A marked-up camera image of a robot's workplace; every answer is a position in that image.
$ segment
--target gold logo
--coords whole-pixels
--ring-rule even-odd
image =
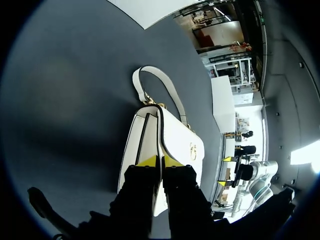
[[[196,160],[197,158],[197,146],[190,142],[190,158],[192,161]]]

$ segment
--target shelving unit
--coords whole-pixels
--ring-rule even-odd
[[[208,70],[213,69],[215,77],[228,75],[233,93],[240,93],[243,88],[254,88],[256,78],[252,71],[251,57],[213,62],[204,66]]]

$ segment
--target white leather strap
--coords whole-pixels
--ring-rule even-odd
[[[146,93],[146,91],[141,83],[141,80],[140,80],[140,72],[141,71],[151,73],[161,80],[161,82],[163,83],[163,85],[165,86],[167,91],[169,92],[170,97],[174,101],[176,108],[179,111],[181,122],[186,127],[189,127],[185,108],[184,108],[184,106],[178,96],[178,93],[176,91],[174,84],[172,83],[171,79],[163,71],[161,71],[159,68],[157,68],[155,66],[142,66],[142,67],[138,68],[137,70],[135,70],[132,75],[133,85],[134,85],[135,90],[139,94],[140,101],[144,103],[149,100],[148,94]]]

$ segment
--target handbag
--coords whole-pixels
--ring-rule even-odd
[[[180,120],[173,116],[163,103],[156,104],[147,94],[140,80],[141,72],[151,73],[162,81],[175,103]],[[134,71],[132,81],[139,100],[144,106],[138,109],[133,117],[124,148],[118,192],[125,182],[127,168],[153,156],[158,156],[161,161],[164,156],[169,156],[183,165],[191,165],[196,172],[196,182],[200,186],[202,163],[205,157],[204,143],[191,130],[184,106],[171,79],[159,68],[147,65]],[[160,179],[153,215],[156,217],[167,208],[166,195]]]

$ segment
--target gold hardware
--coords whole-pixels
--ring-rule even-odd
[[[190,158],[192,161],[196,160],[197,158],[197,146],[190,142]]]
[[[156,102],[148,95],[145,94],[146,101],[143,102],[144,105],[156,104]]]
[[[148,94],[145,94],[145,98],[146,101],[143,102],[144,105],[156,104],[160,107],[163,107],[164,109],[167,109],[167,106],[164,103],[156,103]]]

